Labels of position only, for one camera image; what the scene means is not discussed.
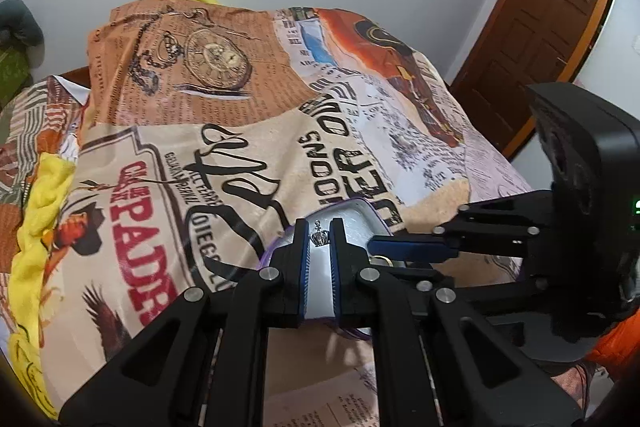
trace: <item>brown door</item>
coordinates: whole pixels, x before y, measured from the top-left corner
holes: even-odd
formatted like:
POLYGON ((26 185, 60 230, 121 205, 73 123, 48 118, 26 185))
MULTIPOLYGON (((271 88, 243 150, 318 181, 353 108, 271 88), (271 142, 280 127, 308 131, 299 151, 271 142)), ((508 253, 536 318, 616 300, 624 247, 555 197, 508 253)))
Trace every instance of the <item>brown door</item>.
POLYGON ((503 3, 452 86, 476 129, 500 151, 530 118, 524 86, 558 79, 596 0, 503 3))

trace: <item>bed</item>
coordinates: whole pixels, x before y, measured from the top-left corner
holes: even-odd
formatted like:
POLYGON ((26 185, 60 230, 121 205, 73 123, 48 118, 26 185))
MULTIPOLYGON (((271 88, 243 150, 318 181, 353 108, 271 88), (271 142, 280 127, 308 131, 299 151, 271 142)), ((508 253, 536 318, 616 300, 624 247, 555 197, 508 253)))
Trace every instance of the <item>bed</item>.
MULTIPOLYGON (((88 57, 67 75, 88 71, 86 105, 50 77, 0 118, 0 347, 50 417, 182 291, 234 285, 297 217, 358 197, 391 233, 431 232, 460 204, 529 190, 429 60, 352 12, 139 0, 89 36, 88 57), (74 173, 16 314, 16 232, 43 153, 74 173)), ((438 268, 464 286, 519 265, 462 253, 438 268)), ((322 323, 273 330, 266 397, 371 361, 322 323)))

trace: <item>watch face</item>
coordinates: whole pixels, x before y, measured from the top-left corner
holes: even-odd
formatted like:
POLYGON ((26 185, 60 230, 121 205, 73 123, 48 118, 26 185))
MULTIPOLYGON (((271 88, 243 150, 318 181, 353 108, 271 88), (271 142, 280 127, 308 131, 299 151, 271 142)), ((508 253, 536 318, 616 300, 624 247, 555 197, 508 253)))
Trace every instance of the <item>watch face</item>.
POLYGON ((191 73, 206 87, 239 89, 251 74, 246 55, 231 40, 208 28, 189 35, 184 55, 191 73))

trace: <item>green fabric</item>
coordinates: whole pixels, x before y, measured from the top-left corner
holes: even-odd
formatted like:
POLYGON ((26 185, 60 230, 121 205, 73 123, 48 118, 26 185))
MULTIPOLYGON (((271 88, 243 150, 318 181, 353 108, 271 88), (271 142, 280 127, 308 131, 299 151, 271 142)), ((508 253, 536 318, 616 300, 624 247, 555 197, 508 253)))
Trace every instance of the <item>green fabric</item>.
POLYGON ((29 61, 15 48, 0 48, 0 107, 4 107, 29 78, 29 61))

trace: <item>silver crown charm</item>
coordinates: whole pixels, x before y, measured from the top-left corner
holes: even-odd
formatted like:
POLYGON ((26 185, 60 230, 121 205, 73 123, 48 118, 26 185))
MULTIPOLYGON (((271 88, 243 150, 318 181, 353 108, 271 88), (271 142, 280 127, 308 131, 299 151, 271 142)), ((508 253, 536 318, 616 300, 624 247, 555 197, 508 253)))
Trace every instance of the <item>silver crown charm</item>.
POLYGON ((320 221, 316 221, 316 231, 310 237, 316 247, 324 247, 329 244, 329 231, 320 230, 320 221))

